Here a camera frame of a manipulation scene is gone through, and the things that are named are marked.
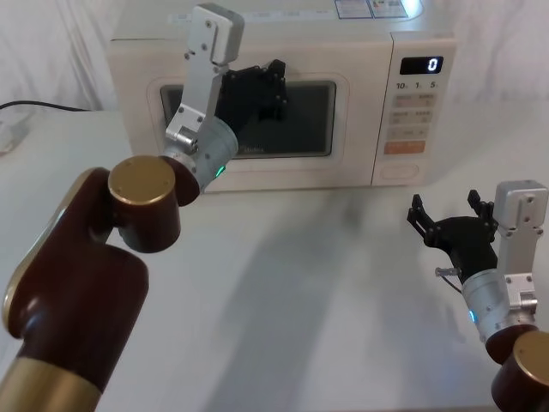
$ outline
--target microwave button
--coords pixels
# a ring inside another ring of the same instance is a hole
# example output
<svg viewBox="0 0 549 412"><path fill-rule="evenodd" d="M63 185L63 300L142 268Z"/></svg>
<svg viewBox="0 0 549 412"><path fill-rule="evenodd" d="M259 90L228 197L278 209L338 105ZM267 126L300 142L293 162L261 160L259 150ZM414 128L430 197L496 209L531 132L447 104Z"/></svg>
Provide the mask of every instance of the microwave button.
<svg viewBox="0 0 549 412"><path fill-rule="evenodd" d="M425 152L425 141L387 142L386 155L418 155Z"/></svg>
<svg viewBox="0 0 549 412"><path fill-rule="evenodd" d="M393 100L393 107L433 107L436 101L437 96L433 93L398 94Z"/></svg>

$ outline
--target microwave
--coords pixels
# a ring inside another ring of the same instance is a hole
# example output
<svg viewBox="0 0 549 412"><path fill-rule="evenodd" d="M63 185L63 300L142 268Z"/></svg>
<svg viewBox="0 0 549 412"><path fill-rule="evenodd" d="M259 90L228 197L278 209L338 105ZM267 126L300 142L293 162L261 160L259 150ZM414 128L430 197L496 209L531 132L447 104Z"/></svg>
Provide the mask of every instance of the microwave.
<svg viewBox="0 0 549 412"><path fill-rule="evenodd" d="M185 84L189 0L134 0L107 58L136 155L159 155ZM287 116L250 121L207 191L416 185L455 55L432 0L224 0L245 27L231 70L286 64Z"/></svg>

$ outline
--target digital display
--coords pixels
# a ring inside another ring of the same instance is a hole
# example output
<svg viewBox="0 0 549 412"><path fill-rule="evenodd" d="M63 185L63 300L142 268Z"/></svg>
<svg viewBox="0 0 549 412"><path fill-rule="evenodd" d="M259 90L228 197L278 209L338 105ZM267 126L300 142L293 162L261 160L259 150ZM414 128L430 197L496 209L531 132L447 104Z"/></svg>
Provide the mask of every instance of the digital display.
<svg viewBox="0 0 549 412"><path fill-rule="evenodd" d="M436 75L443 68L442 56L428 58L403 58L401 75Z"/></svg>

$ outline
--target white table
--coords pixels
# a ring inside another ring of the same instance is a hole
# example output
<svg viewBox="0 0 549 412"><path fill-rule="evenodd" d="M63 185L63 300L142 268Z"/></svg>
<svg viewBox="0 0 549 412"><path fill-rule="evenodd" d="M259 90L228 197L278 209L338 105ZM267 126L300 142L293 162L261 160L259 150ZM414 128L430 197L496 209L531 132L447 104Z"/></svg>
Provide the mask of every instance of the white table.
<svg viewBox="0 0 549 412"><path fill-rule="evenodd" d="M116 112L53 112L29 128L0 158L1 289L75 177L130 156ZM472 187L493 199L501 180L549 185L547 130L548 103L446 106L426 186L200 197L178 243L143 256L150 292L99 412L491 405L498 366L407 209L419 192L435 220L471 215ZM545 329L548 242L535 265ZM18 343L0 333L3 373Z"/></svg>

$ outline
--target power cord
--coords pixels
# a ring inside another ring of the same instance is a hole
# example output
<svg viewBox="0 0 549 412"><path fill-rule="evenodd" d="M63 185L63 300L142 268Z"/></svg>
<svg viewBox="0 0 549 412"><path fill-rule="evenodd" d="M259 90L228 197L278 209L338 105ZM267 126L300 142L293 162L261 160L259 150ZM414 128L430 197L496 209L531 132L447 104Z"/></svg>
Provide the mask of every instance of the power cord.
<svg viewBox="0 0 549 412"><path fill-rule="evenodd" d="M22 105L51 107L52 109L66 110L67 112L89 112L89 110L79 109L78 107L55 105L53 103L46 103L45 101L37 101L37 100L10 101L10 103L4 103L3 105L0 105L0 110L5 109L7 107L22 106Z"/></svg>
<svg viewBox="0 0 549 412"><path fill-rule="evenodd" d="M462 291L454 283L446 279L446 276L440 276L440 278L446 283L448 283L458 294L462 294Z"/></svg>

